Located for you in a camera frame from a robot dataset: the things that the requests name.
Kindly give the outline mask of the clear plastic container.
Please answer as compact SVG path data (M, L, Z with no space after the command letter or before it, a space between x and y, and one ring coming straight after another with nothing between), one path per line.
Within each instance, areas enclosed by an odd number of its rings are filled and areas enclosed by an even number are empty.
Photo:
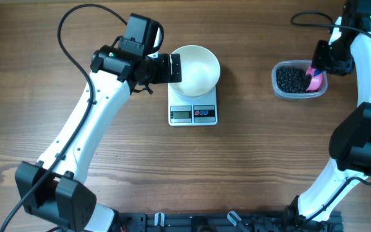
M272 69L272 88L274 95L281 99L309 99L323 95L328 88L326 72L317 76L320 85L312 90L312 75L307 70L311 66L308 60L291 60L278 63Z

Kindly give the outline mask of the white bowl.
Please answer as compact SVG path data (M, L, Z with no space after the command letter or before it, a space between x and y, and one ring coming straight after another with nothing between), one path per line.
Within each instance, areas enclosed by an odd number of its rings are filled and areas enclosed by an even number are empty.
M213 52L198 45L186 45L171 53L180 56L181 82L169 83L175 93L188 98L211 91L220 79L220 63Z

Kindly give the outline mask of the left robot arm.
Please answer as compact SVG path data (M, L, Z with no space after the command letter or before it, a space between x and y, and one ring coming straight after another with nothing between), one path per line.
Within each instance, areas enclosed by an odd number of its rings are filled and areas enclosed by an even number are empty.
M180 82L180 55L103 46L93 54L87 85L55 141L35 164L20 163L19 205L68 231L116 231L119 212L97 202L85 185L97 146L115 114L142 85Z

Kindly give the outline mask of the black beans pile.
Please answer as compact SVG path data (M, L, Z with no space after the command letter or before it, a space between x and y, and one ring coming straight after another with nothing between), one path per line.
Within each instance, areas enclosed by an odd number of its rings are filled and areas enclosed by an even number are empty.
M301 68L281 66L276 70L278 88L285 93L306 93L310 81Z

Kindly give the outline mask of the pink scoop with blue handle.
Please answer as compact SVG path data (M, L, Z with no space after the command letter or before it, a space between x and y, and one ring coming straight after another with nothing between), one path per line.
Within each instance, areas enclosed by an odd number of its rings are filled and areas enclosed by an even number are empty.
M307 92L313 92L317 90L323 81L323 70L317 68L309 67L305 74L306 78L310 81Z

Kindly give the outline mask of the white digital kitchen scale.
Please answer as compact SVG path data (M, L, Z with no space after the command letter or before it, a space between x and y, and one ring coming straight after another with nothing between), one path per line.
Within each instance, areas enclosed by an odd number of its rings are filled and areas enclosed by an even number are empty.
M180 95L168 86L170 126L212 126L218 122L216 88L199 97Z

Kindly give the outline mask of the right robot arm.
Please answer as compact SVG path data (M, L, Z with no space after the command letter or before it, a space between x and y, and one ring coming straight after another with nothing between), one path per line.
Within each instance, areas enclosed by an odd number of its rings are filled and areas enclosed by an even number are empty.
M346 1L342 16L326 25L329 41L316 45L306 75L356 72L357 108L334 130L330 159L313 185L285 208L283 229L325 229L331 211L357 184L371 186L371 1Z

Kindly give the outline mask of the black mounting rail base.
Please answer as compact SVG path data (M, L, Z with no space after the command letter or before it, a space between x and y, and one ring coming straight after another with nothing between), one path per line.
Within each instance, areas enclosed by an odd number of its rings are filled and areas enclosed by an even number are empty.
M257 213L208 214L155 214L120 213L110 227L117 232L277 232L277 231L322 231L343 232L341 213L331 213L327 221L310 221L302 224L303 218L295 218L282 211Z

